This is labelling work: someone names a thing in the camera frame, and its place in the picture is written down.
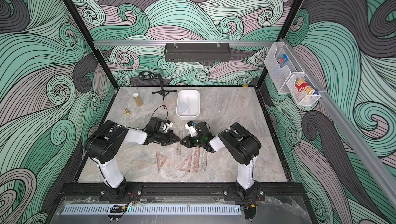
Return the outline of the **long pink ruler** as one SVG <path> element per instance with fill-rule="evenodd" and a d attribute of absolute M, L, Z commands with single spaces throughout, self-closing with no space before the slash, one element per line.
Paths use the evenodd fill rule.
<path fill-rule="evenodd" d="M 200 157 L 201 157 L 201 149 L 199 147 L 195 147 L 194 161 L 193 161 L 193 172 L 194 173 L 199 172 Z"/>

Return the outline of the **long clear ruler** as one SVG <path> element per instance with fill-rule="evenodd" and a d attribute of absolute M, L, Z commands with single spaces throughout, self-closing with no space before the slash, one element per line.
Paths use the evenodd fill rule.
<path fill-rule="evenodd" d="M 204 149 L 201 150 L 201 157 L 200 157 L 200 171 L 207 170 L 207 157 L 208 152 Z"/>

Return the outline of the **clear semicircle protractor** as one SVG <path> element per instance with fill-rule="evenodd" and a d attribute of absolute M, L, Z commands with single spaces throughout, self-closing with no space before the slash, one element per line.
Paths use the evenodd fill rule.
<path fill-rule="evenodd" d="M 179 104 L 178 105 L 178 113 L 179 114 L 183 114 L 186 111 L 188 111 L 188 102 L 180 101 L 178 104 Z"/>

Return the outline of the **white plastic storage box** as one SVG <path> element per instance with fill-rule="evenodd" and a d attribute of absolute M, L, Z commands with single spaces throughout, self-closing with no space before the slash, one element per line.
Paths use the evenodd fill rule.
<path fill-rule="evenodd" d="M 183 114 L 178 113 L 178 103 L 180 101 L 188 102 L 188 111 Z M 201 94 L 198 90 L 186 89 L 181 90 L 177 95 L 176 115 L 181 120 L 195 121 L 201 113 Z"/>

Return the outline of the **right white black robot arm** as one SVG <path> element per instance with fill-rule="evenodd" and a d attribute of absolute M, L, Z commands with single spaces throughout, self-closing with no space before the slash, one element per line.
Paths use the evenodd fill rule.
<path fill-rule="evenodd" d="M 181 145 L 211 153 L 226 148 L 238 163 L 237 186 L 247 191 L 254 185 L 254 165 L 262 145 L 250 131 L 237 122 L 217 135 L 212 135 L 206 122 L 190 121 L 186 128 L 190 134 L 180 141 Z"/>

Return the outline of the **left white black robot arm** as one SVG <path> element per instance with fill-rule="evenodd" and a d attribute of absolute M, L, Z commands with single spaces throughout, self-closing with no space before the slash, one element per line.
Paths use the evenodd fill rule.
<path fill-rule="evenodd" d="M 151 118 L 142 130 L 107 120 L 88 138 L 85 151 L 98 165 L 105 185 L 117 190 L 125 181 L 115 158 L 121 145 L 129 142 L 138 145 L 155 143 L 168 146 L 179 142 L 180 138 L 171 130 L 172 126 L 171 121 L 163 121 L 156 117 Z"/>

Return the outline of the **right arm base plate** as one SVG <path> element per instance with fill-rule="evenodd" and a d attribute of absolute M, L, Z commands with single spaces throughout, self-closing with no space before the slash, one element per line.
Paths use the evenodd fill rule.
<path fill-rule="evenodd" d="M 234 202 L 265 201 L 264 193 L 256 183 L 248 189 L 238 184 L 223 185 L 223 198 L 225 201 Z"/>

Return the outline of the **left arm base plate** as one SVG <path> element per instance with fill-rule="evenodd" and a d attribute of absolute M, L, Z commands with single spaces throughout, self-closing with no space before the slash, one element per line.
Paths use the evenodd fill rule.
<path fill-rule="evenodd" d="M 100 202 L 137 202 L 142 192 L 141 184 L 120 185 L 117 189 L 105 185 L 99 197 Z"/>

